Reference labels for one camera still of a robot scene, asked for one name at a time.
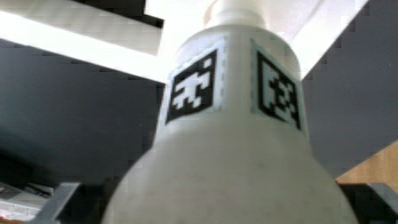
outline gray background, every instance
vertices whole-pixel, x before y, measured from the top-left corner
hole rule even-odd
[[[137,10],[144,1],[125,3],[104,8],[162,26]],[[315,155],[335,177],[398,139],[397,15],[398,1],[372,0],[304,80]],[[32,181],[118,183],[151,146],[162,90],[0,40],[0,154],[32,166]]]

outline white cylindrical post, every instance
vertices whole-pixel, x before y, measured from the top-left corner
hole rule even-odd
[[[235,8],[176,54],[155,144],[105,224],[358,223],[311,154],[295,54]]]

